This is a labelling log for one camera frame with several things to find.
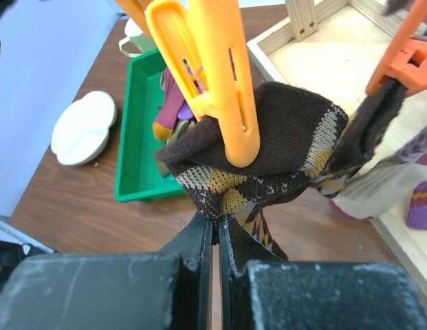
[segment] mug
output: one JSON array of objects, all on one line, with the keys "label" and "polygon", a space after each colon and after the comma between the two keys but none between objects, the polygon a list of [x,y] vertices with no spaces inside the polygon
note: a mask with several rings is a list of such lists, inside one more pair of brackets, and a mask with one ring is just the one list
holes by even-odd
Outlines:
[{"label": "mug", "polygon": [[[124,34],[126,34],[126,37],[118,42],[118,47],[120,48],[120,51],[128,57],[134,58],[141,54],[150,52],[151,50],[157,49],[155,42],[149,38],[149,36],[144,34],[132,19],[127,21],[126,26],[124,27]],[[124,50],[123,46],[127,43],[134,44],[141,53],[131,53]]]}]

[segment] clothespin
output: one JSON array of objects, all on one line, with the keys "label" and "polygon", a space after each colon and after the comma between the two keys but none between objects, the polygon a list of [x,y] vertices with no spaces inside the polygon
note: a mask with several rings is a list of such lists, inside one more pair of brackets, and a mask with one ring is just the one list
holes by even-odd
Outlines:
[{"label": "clothespin", "polygon": [[250,165],[260,137],[237,0],[154,0],[146,22],[196,119],[216,118],[228,161]]},{"label": "clothespin", "polygon": [[406,88],[406,97],[427,89],[427,39],[413,36],[427,16],[427,0],[416,0],[407,17],[379,61],[366,86],[373,95],[388,78],[398,79]]},{"label": "clothespin", "polygon": [[147,36],[151,37],[149,28],[146,22],[146,16],[144,11],[147,6],[153,0],[116,0],[116,3],[126,12],[135,24],[145,33]]}]

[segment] green plastic bin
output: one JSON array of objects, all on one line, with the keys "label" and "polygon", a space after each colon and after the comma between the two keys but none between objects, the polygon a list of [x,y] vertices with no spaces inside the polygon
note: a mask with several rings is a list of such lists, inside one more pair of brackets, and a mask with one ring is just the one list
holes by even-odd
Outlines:
[{"label": "green plastic bin", "polygon": [[160,175],[152,157],[163,145],[153,137],[152,123],[164,101],[160,77],[165,69],[159,50],[129,63],[116,175],[118,201],[150,202],[185,193],[172,175]]}]

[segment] wooden box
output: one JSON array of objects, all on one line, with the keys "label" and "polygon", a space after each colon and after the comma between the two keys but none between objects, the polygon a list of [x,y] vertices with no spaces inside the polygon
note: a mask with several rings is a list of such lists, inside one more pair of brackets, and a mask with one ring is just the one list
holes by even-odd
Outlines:
[{"label": "wooden box", "polygon": [[[349,115],[406,12],[384,17],[384,0],[289,0],[289,17],[248,42],[250,58],[267,80],[306,88]],[[427,28],[422,23],[417,31]],[[394,153],[427,124],[427,91],[408,98],[361,172]],[[410,275],[427,295],[427,231],[406,227],[410,194],[373,220]]]}]

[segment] wooden table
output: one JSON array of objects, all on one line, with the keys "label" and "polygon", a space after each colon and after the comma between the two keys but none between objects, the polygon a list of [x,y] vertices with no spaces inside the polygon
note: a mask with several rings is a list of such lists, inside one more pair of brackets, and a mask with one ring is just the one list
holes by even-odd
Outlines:
[{"label": "wooden table", "polygon": [[[248,40],[287,14],[283,5],[246,8],[242,13]],[[48,149],[10,220],[17,229],[59,252],[156,251],[195,213],[187,197],[153,203],[119,203],[114,199],[129,63],[118,50],[125,23],[116,23],[76,96],[82,98],[99,89],[115,100],[119,116],[105,151],[89,164],[66,167]],[[263,78],[255,67],[252,74],[254,85],[260,84]],[[268,208],[265,216],[274,238],[291,260],[399,263],[369,222],[350,222],[334,216],[327,200],[315,190],[307,190],[291,203]],[[213,291],[213,329],[220,329],[217,272]]]}]

